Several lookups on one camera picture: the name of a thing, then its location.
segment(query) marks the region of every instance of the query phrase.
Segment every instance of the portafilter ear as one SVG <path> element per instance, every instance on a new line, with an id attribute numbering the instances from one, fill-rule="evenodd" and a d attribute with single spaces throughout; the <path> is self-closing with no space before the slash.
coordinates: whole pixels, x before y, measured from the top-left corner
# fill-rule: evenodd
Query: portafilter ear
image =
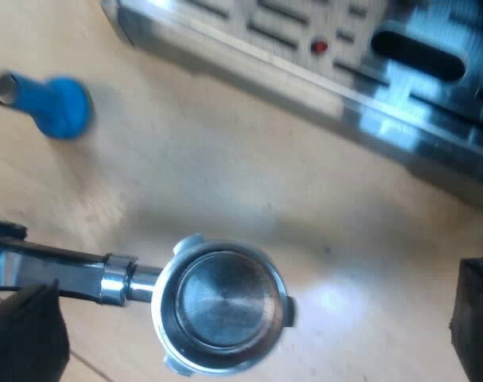
<path id="1" fill-rule="evenodd" d="M 197 234 L 174 247 L 151 312 L 172 370 L 226 376 L 271 351 L 293 324 L 294 303 L 264 252 Z"/>

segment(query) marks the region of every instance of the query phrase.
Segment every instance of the black object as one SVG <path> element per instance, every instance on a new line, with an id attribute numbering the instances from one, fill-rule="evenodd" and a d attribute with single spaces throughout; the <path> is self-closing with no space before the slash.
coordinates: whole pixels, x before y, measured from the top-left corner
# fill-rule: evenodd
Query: black object
<path id="1" fill-rule="evenodd" d="M 471 382 L 483 382 L 483 259 L 461 260 L 451 341 Z"/>
<path id="2" fill-rule="evenodd" d="M 0 382 L 55 382 L 69 360 L 57 282 L 0 302 Z"/>

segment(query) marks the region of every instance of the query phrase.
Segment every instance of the wooden countertop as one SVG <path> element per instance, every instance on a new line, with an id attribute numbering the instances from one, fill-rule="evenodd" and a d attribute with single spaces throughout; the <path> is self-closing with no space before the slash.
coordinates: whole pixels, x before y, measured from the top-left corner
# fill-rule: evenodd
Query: wooden countertop
<path id="1" fill-rule="evenodd" d="M 29 227 L 31 241 L 163 266 L 181 237 L 203 232 L 275 261 L 297 325 L 228 380 L 466 380 L 448 324 L 459 259 L 483 256 L 483 213 L 323 127 L 123 45 L 94 0 L 0 2 L 2 68 L 76 76 L 95 105 L 73 142 L 0 107 L 0 219 Z M 64 380 L 181 380 L 162 363 L 149 305 L 61 308 L 78 356 Z"/>

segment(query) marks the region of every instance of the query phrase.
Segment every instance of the drip tray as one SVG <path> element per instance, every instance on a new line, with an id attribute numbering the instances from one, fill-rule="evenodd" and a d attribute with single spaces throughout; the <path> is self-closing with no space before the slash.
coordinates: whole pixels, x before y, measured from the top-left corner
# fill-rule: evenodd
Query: drip tray
<path id="1" fill-rule="evenodd" d="M 483 207 L 483 0 L 103 0 L 118 35 Z"/>

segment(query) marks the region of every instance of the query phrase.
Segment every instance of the portafilter handle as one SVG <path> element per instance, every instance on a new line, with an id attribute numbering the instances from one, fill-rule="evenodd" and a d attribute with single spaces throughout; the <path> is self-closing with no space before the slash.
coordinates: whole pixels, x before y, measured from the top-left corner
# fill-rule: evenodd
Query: portafilter handle
<path id="1" fill-rule="evenodd" d="M 60 295 L 122 306 L 126 299 L 151 302 L 162 269 L 136 257 L 91 255 L 25 241 L 27 228 L 0 221 L 0 290 L 59 281 Z"/>

